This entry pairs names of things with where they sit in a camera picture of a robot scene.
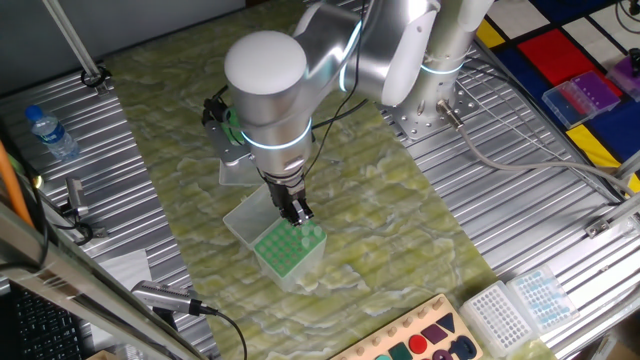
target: clear plastic box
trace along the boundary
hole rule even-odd
[[[596,73],[590,71],[546,91],[542,101],[567,129],[571,129],[611,111],[620,103],[620,98]]]
[[[262,185],[222,221],[246,246],[254,246],[279,223],[280,211],[273,205],[267,185]]]
[[[220,160],[220,176],[218,178],[220,185],[225,186],[253,186],[262,185],[264,180],[260,177],[256,166],[249,156],[245,156],[238,160],[238,163],[229,166]]]
[[[507,283],[540,334],[548,333],[580,316],[548,266],[522,274]]]
[[[312,221],[293,227],[281,220],[260,240],[254,251],[265,275],[282,290],[290,291],[324,255],[327,234]]]
[[[284,291],[290,291],[324,255],[327,234],[312,221],[293,227],[282,219],[267,185],[222,221],[247,249],[256,253],[262,272]]]
[[[513,300],[502,281],[484,289],[460,308],[466,324],[475,328],[494,358],[505,357],[537,337],[531,320],[523,313],[525,310]]]
[[[626,92],[636,102],[640,102],[640,77],[633,77],[631,58],[622,59],[607,73],[607,78]]]
[[[593,71],[589,71],[580,76],[571,79],[578,90],[580,90],[595,106],[596,112],[592,118],[613,110],[620,103],[620,98],[616,95],[607,84]]]

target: black cable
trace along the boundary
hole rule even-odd
[[[321,127],[323,127],[323,126],[325,126],[325,125],[328,125],[328,124],[330,124],[330,123],[332,123],[332,122],[334,122],[334,121],[338,121],[338,120],[340,120],[340,119],[344,119],[344,118],[346,118],[347,116],[349,116],[349,115],[353,114],[354,112],[356,112],[356,111],[360,110],[360,108],[362,108],[363,106],[365,106],[368,102],[369,102],[369,100],[368,100],[368,99],[364,99],[364,100],[362,100],[358,105],[356,105],[356,106],[352,107],[351,109],[349,109],[349,110],[347,110],[347,111],[343,112],[342,114],[340,114],[340,115],[338,115],[338,116],[334,116],[334,117],[332,117],[331,119],[328,119],[328,120],[325,120],[325,121],[323,121],[323,122],[320,122],[320,123],[317,123],[317,124],[313,125],[313,126],[311,127],[311,130],[318,129],[318,128],[321,128]]]
[[[211,101],[218,100],[218,98],[222,96],[222,94],[224,94],[227,90],[229,90],[229,85],[225,85],[222,88],[220,88],[220,90],[218,90],[218,92],[211,97]]]
[[[362,31],[364,30],[364,9],[365,9],[365,0],[362,0],[362,8],[360,9],[360,22],[361,22],[361,26],[360,26],[360,31],[358,34],[358,44],[357,44],[357,48],[356,48],[356,68],[355,68],[355,79],[353,82],[353,88],[351,89],[351,92],[349,92],[349,95],[347,95],[347,97],[342,101],[342,104],[340,104],[340,106],[338,106],[338,110],[336,110],[335,115],[333,115],[334,118],[338,117],[338,114],[340,114],[340,110],[342,110],[342,107],[347,103],[347,101],[349,101],[349,99],[351,99],[351,96],[353,96],[353,93],[356,91],[356,87],[358,86],[358,72],[360,69],[360,45],[362,44]],[[313,159],[313,162],[311,163],[311,165],[309,165],[309,168],[307,169],[307,172],[305,172],[302,175],[302,178],[304,179],[305,177],[307,177],[307,175],[309,175],[309,172],[311,172],[311,169],[313,168],[313,165],[316,164],[316,161],[318,161],[318,158],[320,157],[320,152],[322,152],[322,148],[324,148],[324,143],[325,141],[327,141],[327,135],[329,135],[329,131],[331,131],[331,127],[333,126],[333,123],[335,122],[335,120],[332,120],[329,122],[329,127],[327,127],[327,131],[324,132],[324,136],[322,137],[322,142],[320,143],[320,148],[318,149],[318,152],[316,153],[316,157]]]
[[[231,320],[227,315],[221,313],[216,309],[212,309],[208,306],[202,306],[202,308],[200,308],[200,312],[206,315],[219,316],[227,320],[227,322],[236,329],[236,331],[238,332],[238,336],[240,336],[240,341],[242,342],[242,349],[244,350],[244,360],[247,360],[247,343],[244,340],[244,335],[242,335],[242,331],[240,330],[240,327],[238,327],[238,324],[236,324],[235,321]]]
[[[625,29],[626,31],[628,31],[628,32],[630,32],[630,33],[632,33],[632,34],[640,35],[640,31],[635,31],[635,30],[631,30],[631,29],[629,29],[629,28],[627,27],[627,25],[625,25],[625,24],[622,22],[622,19],[620,19],[620,8],[622,7],[622,5],[620,5],[620,3],[621,3],[621,2],[622,2],[622,0],[621,0],[621,1],[617,1],[617,2],[616,2],[616,8],[615,8],[616,20],[618,20],[618,24],[620,24],[620,26],[621,26],[623,29]],[[636,19],[636,18],[635,18],[635,17],[633,17],[631,14],[629,14],[629,13],[627,12],[627,10],[626,10],[624,7],[622,8],[622,11],[624,11],[624,13],[625,13],[629,18],[631,18],[632,20],[640,22],[640,20]]]
[[[636,15],[637,14],[632,14],[631,11],[632,9],[634,9],[634,7],[638,7],[640,8],[640,4],[638,4],[638,0],[631,0],[631,7],[629,8],[629,10],[627,10],[627,8],[625,8],[624,6],[620,5],[620,7],[622,8],[622,11],[624,11],[624,13],[631,18],[631,20],[635,21],[635,22],[640,22],[640,19],[636,19]]]

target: gray cable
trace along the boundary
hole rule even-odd
[[[586,172],[590,172],[594,175],[600,176],[603,179],[609,180],[610,183],[622,189],[629,196],[635,195],[633,190],[631,190],[629,186],[627,186],[624,182],[620,181],[619,179],[615,178],[612,175],[607,174],[602,170],[598,170],[595,167],[589,166],[589,165],[578,164],[571,161],[549,161],[549,162],[525,164],[525,165],[506,165],[506,164],[497,163],[487,158],[486,156],[484,156],[478,150],[478,148],[476,148],[476,146],[473,145],[473,142],[471,141],[471,138],[469,138],[469,135],[467,134],[467,131],[464,129],[464,126],[460,127],[458,129],[458,132],[460,133],[460,136],[462,136],[462,139],[464,139],[464,141],[469,146],[469,149],[471,149],[471,151],[476,155],[476,157],[480,159],[480,161],[485,163],[487,166],[490,166],[492,168],[496,168],[498,170],[507,170],[507,171],[524,171],[524,170],[532,170],[532,169],[544,169],[549,167],[566,167],[566,168],[580,169]]]

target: bottle cap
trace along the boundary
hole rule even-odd
[[[44,116],[42,114],[42,109],[40,109],[40,107],[37,106],[37,105],[29,106],[24,111],[24,115],[27,117],[27,119],[29,119],[31,121],[38,121],[38,120],[42,119],[42,117]]]

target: blue block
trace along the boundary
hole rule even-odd
[[[555,22],[565,22],[609,2],[608,0],[531,0],[531,3],[547,19]]]

